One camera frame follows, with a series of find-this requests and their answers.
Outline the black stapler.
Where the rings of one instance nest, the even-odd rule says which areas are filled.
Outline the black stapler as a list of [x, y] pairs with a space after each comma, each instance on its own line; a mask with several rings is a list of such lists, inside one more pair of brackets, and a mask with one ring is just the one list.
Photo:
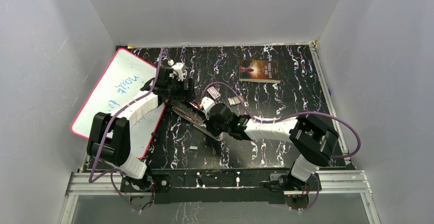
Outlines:
[[223, 140], [224, 135], [222, 133], [218, 136], [214, 136], [211, 132], [207, 130], [205, 124], [205, 115], [202, 111], [197, 109], [197, 107], [193, 103], [172, 101], [170, 108], [177, 115], [190, 122], [196, 129], [198, 129], [203, 134], [214, 139], [215, 141], [220, 142]]

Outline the cardboard staple tray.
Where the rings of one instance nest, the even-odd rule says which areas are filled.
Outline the cardboard staple tray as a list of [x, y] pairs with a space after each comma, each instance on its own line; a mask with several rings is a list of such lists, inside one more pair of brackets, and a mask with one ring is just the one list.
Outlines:
[[244, 98], [243, 97], [237, 97], [237, 96], [234, 96], [234, 97], [230, 97], [230, 98], [228, 98], [228, 103], [229, 103], [229, 106], [236, 106], [236, 105], [240, 105], [240, 104], [242, 104], [242, 103], [244, 103], [245, 102], [245, 100], [244, 100]]

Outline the small red staple box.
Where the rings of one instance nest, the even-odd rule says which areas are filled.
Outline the small red staple box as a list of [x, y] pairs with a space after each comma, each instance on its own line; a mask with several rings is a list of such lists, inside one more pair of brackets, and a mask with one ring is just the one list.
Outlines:
[[221, 96], [221, 94], [217, 91], [217, 89], [216, 89], [214, 86], [208, 88], [208, 89], [207, 89], [207, 93], [208, 93], [208, 94], [209, 94], [209, 95], [210, 95], [214, 100], [218, 99], [218, 98]]

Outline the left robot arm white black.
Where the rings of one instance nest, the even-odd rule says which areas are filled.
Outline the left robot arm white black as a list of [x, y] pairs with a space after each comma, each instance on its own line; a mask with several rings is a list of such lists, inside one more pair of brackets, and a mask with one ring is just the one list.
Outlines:
[[132, 100], [111, 114], [95, 114], [87, 154], [133, 178], [133, 185], [138, 190], [149, 190], [153, 178], [145, 173], [146, 164], [131, 153], [130, 130], [167, 100], [190, 102], [194, 99], [194, 81], [186, 77], [183, 63], [160, 67], [156, 77], [149, 79]]

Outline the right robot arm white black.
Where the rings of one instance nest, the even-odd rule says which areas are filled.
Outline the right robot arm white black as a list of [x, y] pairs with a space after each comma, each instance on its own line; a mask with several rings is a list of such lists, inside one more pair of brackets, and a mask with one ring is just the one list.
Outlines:
[[227, 133], [236, 140], [276, 140], [291, 142], [300, 152], [288, 175], [289, 186], [302, 190], [309, 177], [328, 166], [338, 143], [338, 132], [313, 114], [282, 121], [237, 115], [225, 104], [201, 102], [206, 129], [213, 136]]

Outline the pink-framed whiteboard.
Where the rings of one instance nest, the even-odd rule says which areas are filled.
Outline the pink-framed whiteboard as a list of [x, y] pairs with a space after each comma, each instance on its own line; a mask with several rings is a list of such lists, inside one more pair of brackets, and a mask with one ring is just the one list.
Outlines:
[[[156, 67], [153, 64], [126, 49], [119, 49], [73, 120], [71, 132], [88, 139], [96, 113], [110, 113], [120, 108], [155, 74]], [[145, 157], [151, 134], [157, 128], [164, 108], [161, 105], [152, 110], [131, 129], [131, 153], [137, 158]]]

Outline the dark paperback book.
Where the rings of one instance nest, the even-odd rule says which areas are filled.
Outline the dark paperback book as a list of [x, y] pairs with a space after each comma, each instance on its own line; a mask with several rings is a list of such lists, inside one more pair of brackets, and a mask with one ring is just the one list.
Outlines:
[[240, 60], [240, 81], [280, 83], [279, 64], [270, 60]]

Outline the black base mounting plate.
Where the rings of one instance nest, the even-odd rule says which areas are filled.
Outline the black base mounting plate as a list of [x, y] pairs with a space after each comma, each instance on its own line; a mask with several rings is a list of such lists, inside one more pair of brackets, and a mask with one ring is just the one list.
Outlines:
[[153, 169], [141, 187], [123, 178], [120, 190], [134, 196], [155, 192], [156, 204], [254, 202], [306, 205], [322, 189], [319, 175], [300, 186], [289, 184], [288, 168]]

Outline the aluminium frame rail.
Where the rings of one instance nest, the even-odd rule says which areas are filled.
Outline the aluminium frame rail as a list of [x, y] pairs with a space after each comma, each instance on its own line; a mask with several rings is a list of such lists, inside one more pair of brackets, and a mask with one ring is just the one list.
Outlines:
[[152, 197], [158, 204], [180, 202], [231, 203], [268, 202], [288, 205], [291, 210], [307, 210], [320, 194], [358, 194], [369, 223], [380, 219], [371, 187], [362, 170], [321, 170], [300, 189], [284, 183], [287, 171], [277, 169], [158, 169], [147, 179], [145, 188], [135, 188], [120, 175], [104, 175], [89, 183], [87, 173], [73, 173], [66, 192], [61, 223], [73, 221], [80, 196], [111, 196], [122, 193], [140, 208]]

